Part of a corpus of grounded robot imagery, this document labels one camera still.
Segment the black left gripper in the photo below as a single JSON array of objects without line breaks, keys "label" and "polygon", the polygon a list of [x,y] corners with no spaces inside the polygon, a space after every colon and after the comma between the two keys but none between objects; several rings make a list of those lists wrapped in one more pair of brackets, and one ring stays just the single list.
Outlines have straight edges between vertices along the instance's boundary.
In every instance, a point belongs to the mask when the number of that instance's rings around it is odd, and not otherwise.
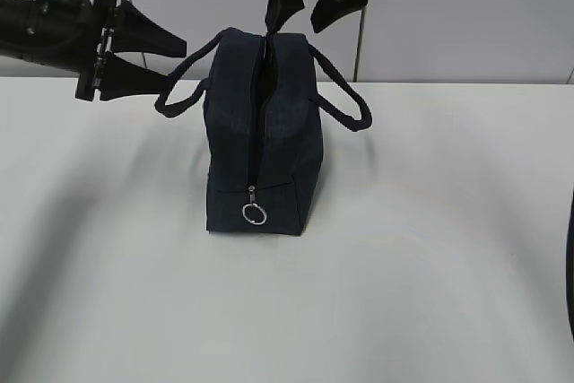
[{"label": "black left gripper", "polygon": [[[109,22],[116,3],[117,0],[90,0],[66,7],[34,0],[26,22],[26,41],[31,44],[26,59],[76,73],[75,97],[92,101],[102,62],[102,46],[110,34]],[[129,1],[121,0],[111,50],[182,58],[187,54],[187,43],[150,20]],[[160,94],[167,82],[166,75],[107,52],[98,84],[100,100]]]}]

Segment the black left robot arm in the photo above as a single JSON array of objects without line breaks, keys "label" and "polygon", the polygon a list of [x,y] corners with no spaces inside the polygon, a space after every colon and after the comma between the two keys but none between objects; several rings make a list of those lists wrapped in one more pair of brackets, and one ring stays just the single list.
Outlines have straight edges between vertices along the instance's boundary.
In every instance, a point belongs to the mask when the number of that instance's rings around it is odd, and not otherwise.
[{"label": "black left robot arm", "polygon": [[161,92],[166,76],[130,52],[181,58],[187,43],[127,0],[1,0],[2,55],[76,73],[78,100]]}]

